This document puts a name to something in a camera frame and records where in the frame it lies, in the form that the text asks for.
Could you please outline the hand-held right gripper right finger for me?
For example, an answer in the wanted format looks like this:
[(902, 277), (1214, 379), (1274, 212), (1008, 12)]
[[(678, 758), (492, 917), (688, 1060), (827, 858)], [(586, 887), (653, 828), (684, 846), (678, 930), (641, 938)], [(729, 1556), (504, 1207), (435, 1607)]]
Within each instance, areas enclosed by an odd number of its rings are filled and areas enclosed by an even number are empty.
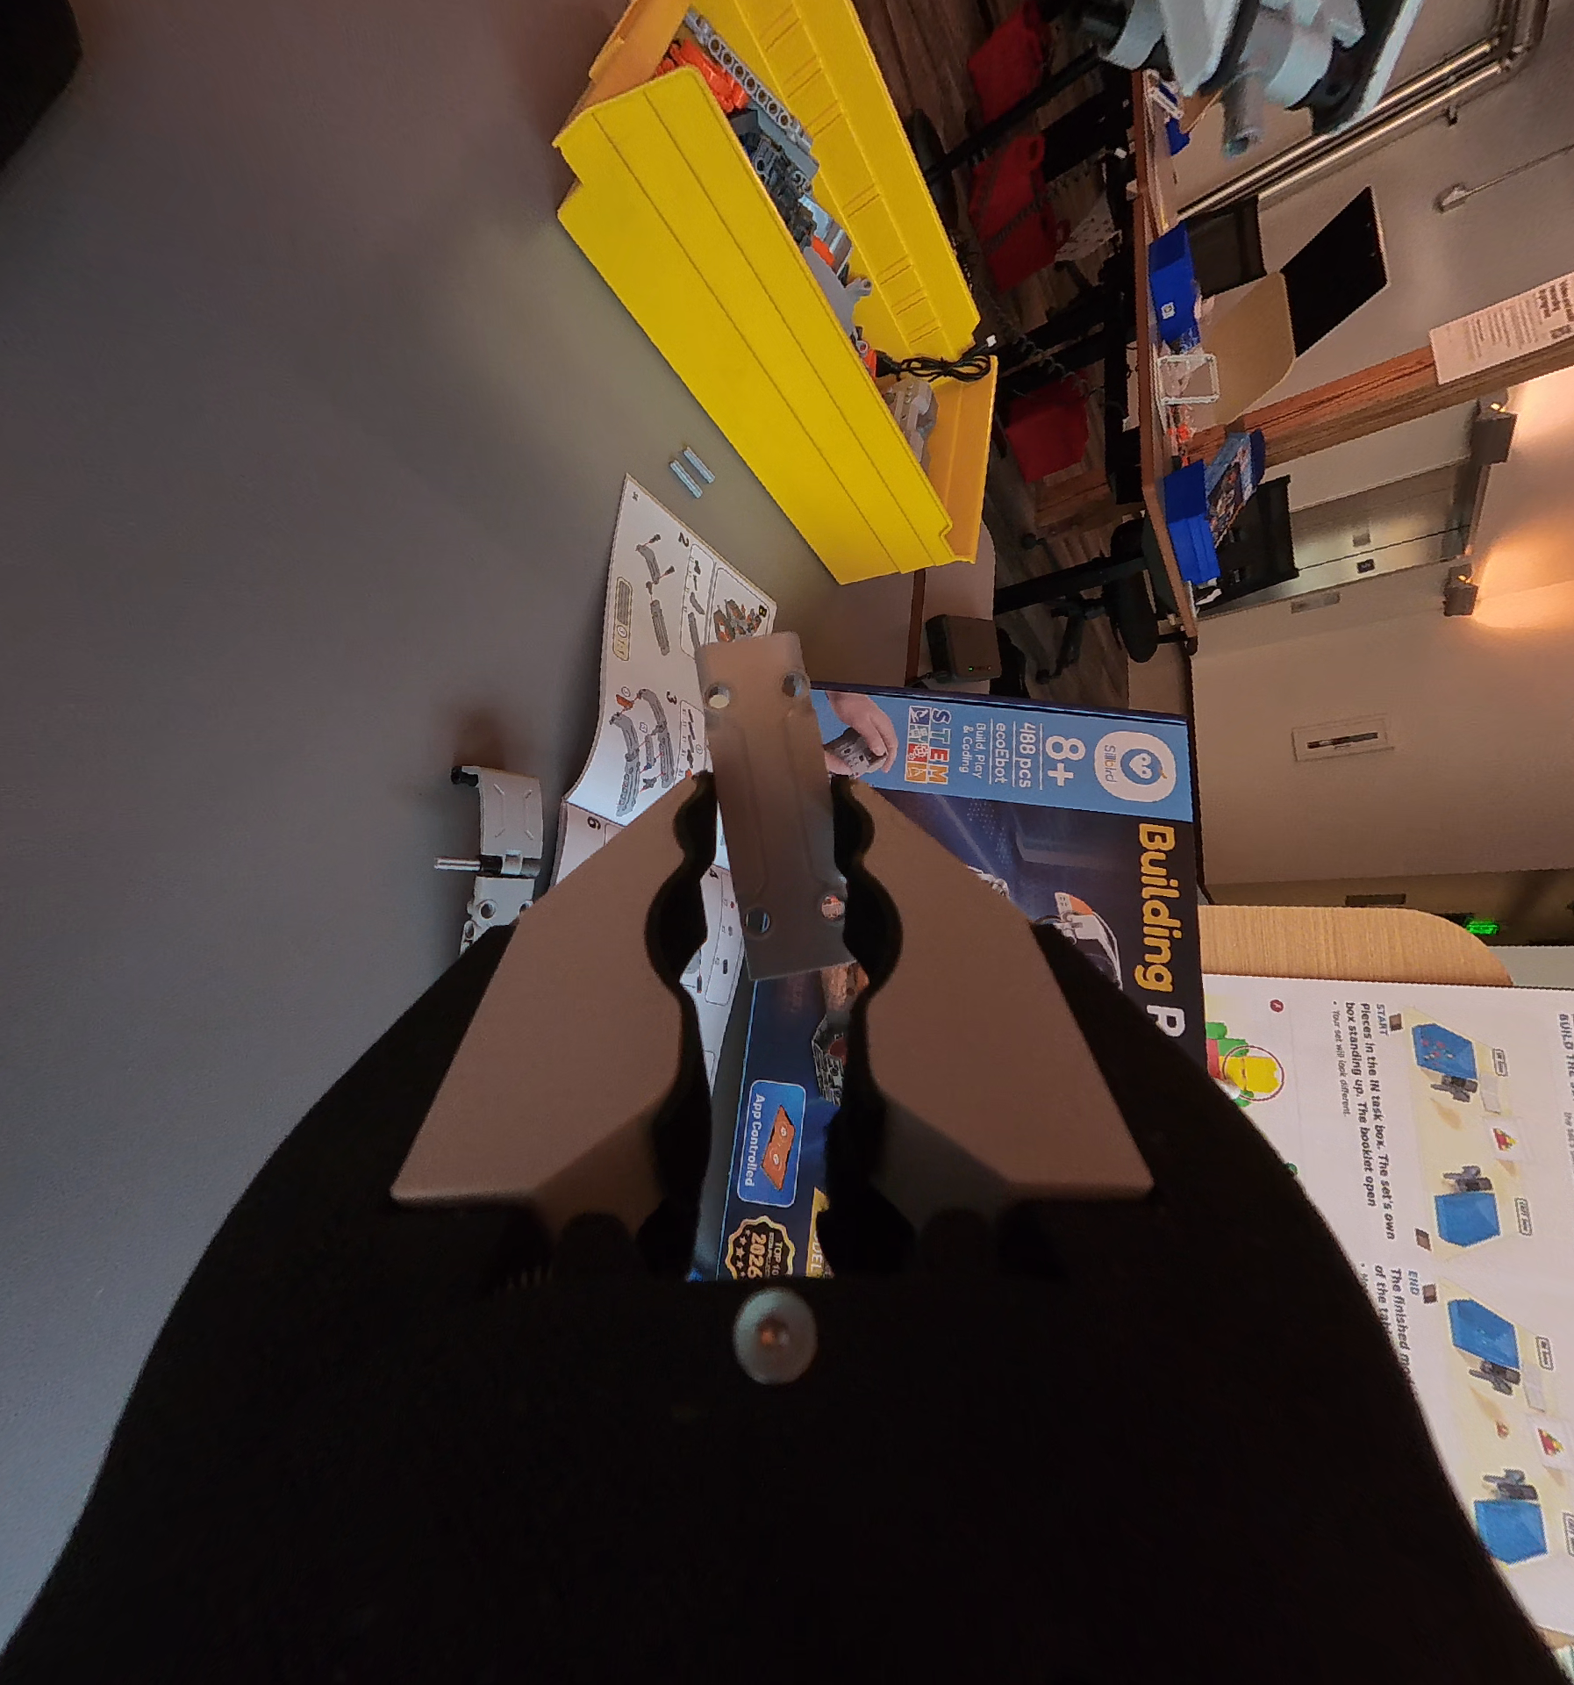
[(918, 1233), (947, 1211), (1131, 1201), (1153, 1189), (1053, 968), (1055, 930), (837, 779), (845, 936), (867, 989), (827, 1132), (827, 1233)]

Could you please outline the grey hinged panel assembly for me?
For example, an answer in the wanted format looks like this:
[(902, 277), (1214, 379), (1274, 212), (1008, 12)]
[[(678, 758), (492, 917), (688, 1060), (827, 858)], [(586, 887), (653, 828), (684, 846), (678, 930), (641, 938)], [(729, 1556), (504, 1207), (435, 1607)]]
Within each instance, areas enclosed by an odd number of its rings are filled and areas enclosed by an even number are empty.
[(475, 879), (461, 930), (461, 952), (467, 952), (490, 928), (514, 925), (533, 903), (545, 856), (545, 809), (533, 777), (455, 766), (451, 779), (478, 797), (477, 858), (435, 862), (439, 872)]

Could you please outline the grey panel building piece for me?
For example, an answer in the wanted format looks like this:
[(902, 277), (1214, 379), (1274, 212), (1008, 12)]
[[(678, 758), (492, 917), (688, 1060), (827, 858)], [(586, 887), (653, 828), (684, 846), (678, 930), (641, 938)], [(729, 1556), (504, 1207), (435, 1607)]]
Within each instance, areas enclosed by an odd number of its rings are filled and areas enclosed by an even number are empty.
[(845, 964), (831, 779), (798, 638), (704, 644), (696, 671), (753, 979)]

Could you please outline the yellow plastic bin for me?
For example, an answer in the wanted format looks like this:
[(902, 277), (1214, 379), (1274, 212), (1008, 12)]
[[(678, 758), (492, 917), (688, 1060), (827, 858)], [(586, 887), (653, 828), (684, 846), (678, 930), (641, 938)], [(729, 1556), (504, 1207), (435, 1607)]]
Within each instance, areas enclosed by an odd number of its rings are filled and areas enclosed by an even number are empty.
[(994, 375), (935, 383), (921, 466), (706, 81), (657, 73), (690, 8), (808, 126), (812, 191), (870, 283), (867, 342), (972, 344), (980, 311), (847, 3), (631, 5), (555, 138), (563, 226), (837, 581), (974, 560)]

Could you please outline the black flat panel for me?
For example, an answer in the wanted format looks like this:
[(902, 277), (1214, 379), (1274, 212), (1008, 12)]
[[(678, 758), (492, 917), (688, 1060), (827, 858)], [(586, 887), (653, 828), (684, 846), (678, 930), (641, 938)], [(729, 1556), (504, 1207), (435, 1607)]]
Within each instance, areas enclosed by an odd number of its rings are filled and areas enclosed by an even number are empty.
[(1388, 287), (1372, 187), (1282, 265), (1294, 350), (1304, 356)]

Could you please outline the blue robot kit box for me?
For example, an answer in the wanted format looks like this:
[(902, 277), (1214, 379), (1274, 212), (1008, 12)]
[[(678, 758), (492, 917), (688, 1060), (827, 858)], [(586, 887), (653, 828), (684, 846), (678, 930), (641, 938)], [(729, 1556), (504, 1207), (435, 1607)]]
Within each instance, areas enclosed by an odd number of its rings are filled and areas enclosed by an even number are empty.
[[(1192, 754), (1180, 721), (816, 687), (821, 746), (1031, 925), (1055, 930), (1206, 1064)], [(692, 1280), (827, 1276), (825, 1132), (843, 1099), (849, 964), (751, 985), (737, 1099), (714, 1121)]]

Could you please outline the blue storage bin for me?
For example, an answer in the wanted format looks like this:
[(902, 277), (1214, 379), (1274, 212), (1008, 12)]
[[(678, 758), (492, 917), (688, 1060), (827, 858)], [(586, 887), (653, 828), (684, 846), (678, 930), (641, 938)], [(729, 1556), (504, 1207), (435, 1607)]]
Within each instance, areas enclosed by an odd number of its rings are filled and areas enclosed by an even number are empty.
[(1159, 495), (1180, 577), (1190, 585), (1219, 579), (1206, 466), (1196, 460), (1174, 469), (1159, 483)]
[(1147, 248), (1147, 293), (1155, 338), (1168, 352), (1200, 346), (1200, 289), (1188, 228), (1178, 222)]

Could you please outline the beige cardboard sheet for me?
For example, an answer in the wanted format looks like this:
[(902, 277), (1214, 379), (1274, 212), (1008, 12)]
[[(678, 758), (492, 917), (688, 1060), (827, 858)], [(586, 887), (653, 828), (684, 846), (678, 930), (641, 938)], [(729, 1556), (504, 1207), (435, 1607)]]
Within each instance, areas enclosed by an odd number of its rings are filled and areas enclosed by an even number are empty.
[(1206, 311), (1202, 346), (1217, 360), (1219, 397), (1194, 409), (1196, 432), (1255, 411), (1296, 362), (1290, 293), (1280, 271), (1206, 301)]

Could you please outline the wooden beam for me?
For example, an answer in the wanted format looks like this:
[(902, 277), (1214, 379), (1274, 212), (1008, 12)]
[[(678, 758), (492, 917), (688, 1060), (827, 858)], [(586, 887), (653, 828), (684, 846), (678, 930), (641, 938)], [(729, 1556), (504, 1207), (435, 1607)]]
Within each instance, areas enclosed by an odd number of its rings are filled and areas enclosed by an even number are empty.
[(1568, 367), (1574, 367), (1574, 336), (1441, 383), (1433, 354), (1423, 348), (1241, 415), (1233, 428), (1263, 432), (1264, 464), (1276, 467)]

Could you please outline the white paper notice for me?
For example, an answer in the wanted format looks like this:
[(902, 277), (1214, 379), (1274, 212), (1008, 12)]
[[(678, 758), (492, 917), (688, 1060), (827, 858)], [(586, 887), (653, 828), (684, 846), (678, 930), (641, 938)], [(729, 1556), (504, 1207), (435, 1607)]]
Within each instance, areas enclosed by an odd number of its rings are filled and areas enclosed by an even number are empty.
[(1429, 334), (1441, 387), (1574, 340), (1574, 271)]

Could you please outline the white printed instruction sheet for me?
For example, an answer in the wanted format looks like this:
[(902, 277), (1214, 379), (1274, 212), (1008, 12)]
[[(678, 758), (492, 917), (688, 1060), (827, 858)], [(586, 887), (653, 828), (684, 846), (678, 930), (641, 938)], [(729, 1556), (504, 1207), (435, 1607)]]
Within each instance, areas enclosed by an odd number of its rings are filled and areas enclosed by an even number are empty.
[(1206, 1064), (1357, 1266), (1574, 1682), (1574, 993), (1208, 978)]

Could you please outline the small blue toy box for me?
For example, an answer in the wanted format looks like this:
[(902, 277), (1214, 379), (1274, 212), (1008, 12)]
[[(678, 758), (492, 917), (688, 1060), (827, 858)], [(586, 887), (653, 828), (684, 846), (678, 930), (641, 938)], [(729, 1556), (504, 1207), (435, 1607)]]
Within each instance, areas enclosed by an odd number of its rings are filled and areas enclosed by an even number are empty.
[(1264, 477), (1263, 430), (1231, 430), (1206, 466), (1206, 518), (1219, 546)]

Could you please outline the open instruction booklet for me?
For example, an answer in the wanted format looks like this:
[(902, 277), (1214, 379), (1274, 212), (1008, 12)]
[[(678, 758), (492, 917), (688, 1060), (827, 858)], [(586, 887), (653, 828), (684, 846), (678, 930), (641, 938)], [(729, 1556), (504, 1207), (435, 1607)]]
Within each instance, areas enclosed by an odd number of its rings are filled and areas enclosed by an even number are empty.
[(776, 603), (627, 479), (612, 538), (600, 707), (561, 805), (563, 881), (665, 793), (710, 770), (702, 644), (776, 630)]

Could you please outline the black office chair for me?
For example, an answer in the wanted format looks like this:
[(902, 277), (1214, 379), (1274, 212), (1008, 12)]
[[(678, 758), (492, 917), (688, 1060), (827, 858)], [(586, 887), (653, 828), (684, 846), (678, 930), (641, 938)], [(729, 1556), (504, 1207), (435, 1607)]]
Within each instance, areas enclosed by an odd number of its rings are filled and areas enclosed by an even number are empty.
[(1049, 668), (1039, 670), (1039, 681), (1078, 662), (1086, 630), (1098, 619), (1112, 624), (1133, 664), (1153, 660), (1159, 644), (1168, 640), (1157, 626), (1176, 613), (1176, 603), (1149, 520), (1129, 518), (1119, 524), (1100, 558), (1000, 587), (992, 615), (1002, 619), (1039, 605), (1067, 626), (1059, 654)]

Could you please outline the pile of building pieces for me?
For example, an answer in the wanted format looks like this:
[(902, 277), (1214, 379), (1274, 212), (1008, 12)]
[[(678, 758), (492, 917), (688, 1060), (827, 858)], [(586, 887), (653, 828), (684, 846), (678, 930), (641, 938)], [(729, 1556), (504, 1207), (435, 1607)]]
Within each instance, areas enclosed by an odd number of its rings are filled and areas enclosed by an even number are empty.
[(872, 283), (853, 275), (851, 236), (812, 193), (820, 165), (812, 156), (810, 132), (696, 10), (684, 16), (657, 67), (661, 75), (674, 69), (694, 69), (714, 93), (841, 332), (882, 391), (906, 446), (927, 471), (929, 440), (939, 424), (933, 383), (945, 375), (945, 367), (927, 358), (892, 358), (872, 346), (857, 324), (857, 307), (870, 297)]

